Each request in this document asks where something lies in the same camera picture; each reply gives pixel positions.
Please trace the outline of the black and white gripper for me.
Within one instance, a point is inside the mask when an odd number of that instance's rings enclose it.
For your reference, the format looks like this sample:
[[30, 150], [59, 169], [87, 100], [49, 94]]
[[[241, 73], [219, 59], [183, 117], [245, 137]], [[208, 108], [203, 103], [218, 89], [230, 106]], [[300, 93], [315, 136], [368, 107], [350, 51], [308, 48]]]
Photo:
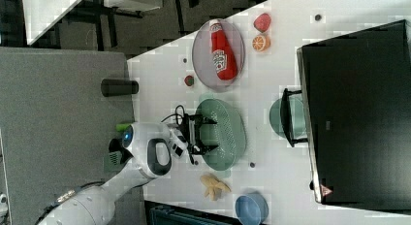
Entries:
[[[175, 122], [168, 123], [167, 126], [170, 130], [169, 144], [175, 158], [187, 154], [189, 159], [193, 159], [194, 150], [196, 155], [205, 155], [216, 149], [216, 145], [195, 146], [195, 121], [191, 115], [175, 113], [172, 114], [172, 118]], [[199, 124], [216, 124], [215, 120], [201, 114], [196, 114], [195, 119]]]

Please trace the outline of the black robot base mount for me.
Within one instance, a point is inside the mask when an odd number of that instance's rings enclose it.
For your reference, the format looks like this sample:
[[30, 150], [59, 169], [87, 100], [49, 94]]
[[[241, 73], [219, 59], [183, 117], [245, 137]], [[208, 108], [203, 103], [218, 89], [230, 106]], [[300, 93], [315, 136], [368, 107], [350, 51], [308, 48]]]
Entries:
[[109, 144], [109, 153], [104, 157], [104, 169], [106, 172], [119, 172], [129, 159], [129, 153], [122, 146], [119, 139], [112, 139]]

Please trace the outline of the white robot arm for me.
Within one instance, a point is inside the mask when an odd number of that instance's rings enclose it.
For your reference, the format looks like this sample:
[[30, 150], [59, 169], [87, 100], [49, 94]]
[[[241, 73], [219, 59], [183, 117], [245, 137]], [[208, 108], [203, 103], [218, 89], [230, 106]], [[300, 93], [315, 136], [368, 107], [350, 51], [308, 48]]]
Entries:
[[178, 123], [134, 122], [121, 139], [123, 168], [100, 185], [88, 185], [60, 196], [36, 225], [108, 225], [115, 202], [135, 187], [166, 175], [172, 159], [204, 155], [216, 148], [201, 141], [201, 127], [217, 122], [200, 114], [185, 114]]

